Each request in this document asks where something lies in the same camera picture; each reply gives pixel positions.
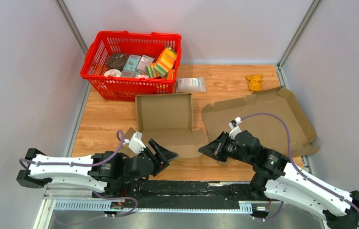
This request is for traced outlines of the white plastic pouch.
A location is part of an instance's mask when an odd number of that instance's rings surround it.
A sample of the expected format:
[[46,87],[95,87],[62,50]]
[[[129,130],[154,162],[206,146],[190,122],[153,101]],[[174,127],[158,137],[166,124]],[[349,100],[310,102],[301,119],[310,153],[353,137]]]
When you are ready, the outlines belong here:
[[180,78],[177,80],[175,92],[206,92],[205,79],[203,77]]

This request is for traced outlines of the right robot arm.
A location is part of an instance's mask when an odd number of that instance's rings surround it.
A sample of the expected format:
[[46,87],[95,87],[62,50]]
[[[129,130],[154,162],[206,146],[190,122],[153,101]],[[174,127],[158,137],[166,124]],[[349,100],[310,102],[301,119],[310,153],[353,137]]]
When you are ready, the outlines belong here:
[[252,166],[248,190],[252,198],[274,199],[310,212],[331,229],[359,228],[359,191],[347,192],[314,177],[291,160],[261,145],[248,131],[222,132],[200,153],[220,162],[229,158]]

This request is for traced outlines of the cardboard box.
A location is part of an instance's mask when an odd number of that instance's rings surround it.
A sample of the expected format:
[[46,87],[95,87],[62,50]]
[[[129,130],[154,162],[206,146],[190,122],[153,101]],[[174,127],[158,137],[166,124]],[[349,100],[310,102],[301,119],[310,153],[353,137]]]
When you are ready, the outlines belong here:
[[208,143],[203,129],[193,129],[192,94],[138,95],[136,129],[129,128],[124,138],[142,133],[142,142],[153,139],[162,147],[178,154],[179,159],[198,158],[198,149]]

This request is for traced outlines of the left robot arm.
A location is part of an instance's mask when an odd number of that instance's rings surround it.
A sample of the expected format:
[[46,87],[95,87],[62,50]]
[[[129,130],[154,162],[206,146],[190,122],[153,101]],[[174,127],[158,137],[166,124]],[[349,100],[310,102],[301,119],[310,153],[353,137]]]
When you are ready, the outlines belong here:
[[126,184],[158,175],[177,157],[153,139],[146,145],[137,137],[121,140],[116,151],[92,156],[51,157],[30,148],[19,160],[24,168],[16,180],[27,188],[65,185],[117,198]]

